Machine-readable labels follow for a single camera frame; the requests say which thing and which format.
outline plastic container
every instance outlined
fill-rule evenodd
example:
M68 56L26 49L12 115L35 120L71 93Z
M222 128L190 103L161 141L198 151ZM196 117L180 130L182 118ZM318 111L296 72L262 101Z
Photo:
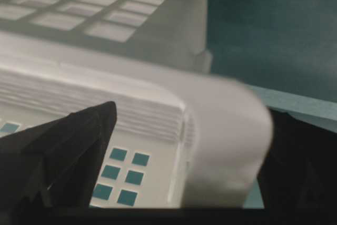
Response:
M243 85L203 74L206 7L0 0L1 135L112 100L118 120L91 206L241 206L272 124Z

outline black object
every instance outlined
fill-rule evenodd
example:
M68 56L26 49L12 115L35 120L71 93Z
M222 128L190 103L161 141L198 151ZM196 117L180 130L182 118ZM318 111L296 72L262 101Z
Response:
M259 174L265 206L329 207L335 201L336 181L325 169L332 165L333 170L336 134L288 114L272 110L272 115L275 137ZM331 220L328 213L312 210L88 208L115 123L115 104L107 102L0 139L0 224L148 224L216 218L245 224L327 224Z
M337 134L271 110L274 138L258 181L266 208L332 209Z
M88 208L116 119L107 102L1 138L0 224L36 208Z

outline dark teal background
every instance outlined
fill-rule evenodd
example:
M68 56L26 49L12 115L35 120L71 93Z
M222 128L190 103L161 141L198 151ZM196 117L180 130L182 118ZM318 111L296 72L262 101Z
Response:
M337 102L337 0L209 0L212 73Z

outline teal square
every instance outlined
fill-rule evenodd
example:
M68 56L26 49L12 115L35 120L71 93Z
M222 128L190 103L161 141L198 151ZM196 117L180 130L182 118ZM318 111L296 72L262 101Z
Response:
M135 204L136 197L137 197L136 192L122 190L117 200L117 203L124 204L127 206L133 206Z
M121 168L107 165L106 167L104 167L104 170L102 172L102 177L105 177L108 179L117 179L120 170Z
M97 184L93 192L93 197L99 198L102 200L108 200L112 192L112 187L107 185Z
M15 133L15 131L19 128L19 125L13 123L6 123L1 129L0 132L4 133Z
M125 179L126 183L140 185L142 183L144 174L142 172L129 170Z
M132 160L133 164L141 165L141 166L147 166L148 159L150 158L149 155L135 153L135 156Z
M110 154L111 159L124 161L127 151L114 148Z

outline black plastic piece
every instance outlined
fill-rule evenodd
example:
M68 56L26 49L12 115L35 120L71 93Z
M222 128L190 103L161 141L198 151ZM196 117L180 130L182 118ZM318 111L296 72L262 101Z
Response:
M0 224L45 207L88 207L117 120L114 102L0 139Z

